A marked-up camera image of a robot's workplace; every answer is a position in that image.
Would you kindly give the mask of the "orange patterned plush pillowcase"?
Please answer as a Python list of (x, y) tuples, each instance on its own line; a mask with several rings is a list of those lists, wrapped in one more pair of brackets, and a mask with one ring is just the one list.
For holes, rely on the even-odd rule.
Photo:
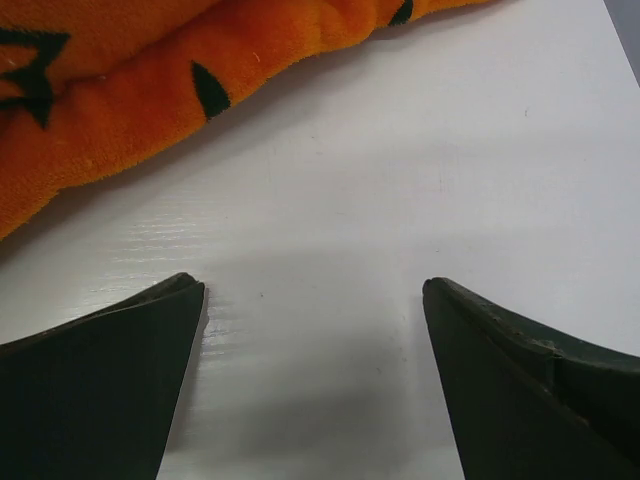
[(450, 1), (5, 1), (1, 232), (193, 134), (305, 58)]

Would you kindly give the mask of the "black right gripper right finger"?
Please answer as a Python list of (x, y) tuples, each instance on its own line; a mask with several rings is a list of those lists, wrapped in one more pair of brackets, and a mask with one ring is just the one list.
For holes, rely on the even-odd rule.
[(635, 479), (639, 360), (504, 309), (447, 279), (426, 324), (468, 479)]

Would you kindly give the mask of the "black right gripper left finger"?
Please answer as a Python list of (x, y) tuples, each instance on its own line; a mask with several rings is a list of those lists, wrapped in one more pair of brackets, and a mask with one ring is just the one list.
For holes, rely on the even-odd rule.
[(2, 478), (156, 478), (204, 299), (179, 273), (3, 344)]

